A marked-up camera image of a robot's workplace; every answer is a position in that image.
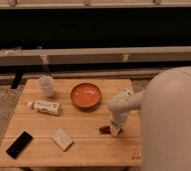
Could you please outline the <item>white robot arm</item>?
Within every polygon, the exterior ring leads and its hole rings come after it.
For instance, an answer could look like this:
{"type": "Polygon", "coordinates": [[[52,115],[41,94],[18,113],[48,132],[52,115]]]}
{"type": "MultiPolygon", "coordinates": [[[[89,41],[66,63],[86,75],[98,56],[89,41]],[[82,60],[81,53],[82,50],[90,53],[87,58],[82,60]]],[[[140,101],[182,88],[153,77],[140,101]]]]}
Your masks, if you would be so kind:
{"type": "Polygon", "coordinates": [[[121,91],[108,109],[112,132],[140,112],[141,171],[191,171],[191,66],[158,74],[140,92],[121,91]]]}

